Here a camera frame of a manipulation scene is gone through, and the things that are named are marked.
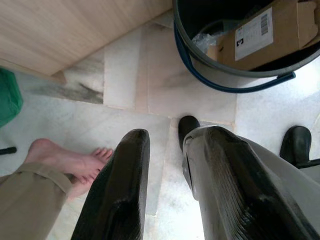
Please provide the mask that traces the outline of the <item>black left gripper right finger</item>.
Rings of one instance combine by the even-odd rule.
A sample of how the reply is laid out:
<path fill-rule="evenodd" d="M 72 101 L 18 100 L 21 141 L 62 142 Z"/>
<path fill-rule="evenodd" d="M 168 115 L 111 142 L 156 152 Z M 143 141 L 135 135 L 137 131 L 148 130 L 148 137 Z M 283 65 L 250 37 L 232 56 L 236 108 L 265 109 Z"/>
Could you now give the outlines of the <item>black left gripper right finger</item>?
<path fill-rule="evenodd" d="M 249 143 L 199 127 L 183 143 L 185 173 L 207 240 L 312 240 L 314 226 Z"/>

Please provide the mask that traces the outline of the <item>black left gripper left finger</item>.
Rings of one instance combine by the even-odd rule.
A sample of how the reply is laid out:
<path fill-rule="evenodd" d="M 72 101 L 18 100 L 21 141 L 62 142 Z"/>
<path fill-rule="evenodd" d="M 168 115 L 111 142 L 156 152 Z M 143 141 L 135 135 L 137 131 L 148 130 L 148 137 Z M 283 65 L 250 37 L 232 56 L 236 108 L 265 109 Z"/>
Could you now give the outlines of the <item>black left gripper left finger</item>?
<path fill-rule="evenodd" d="M 129 131 L 93 182 L 71 238 L 143 239 L 149 163 L 148 131 Z"/>

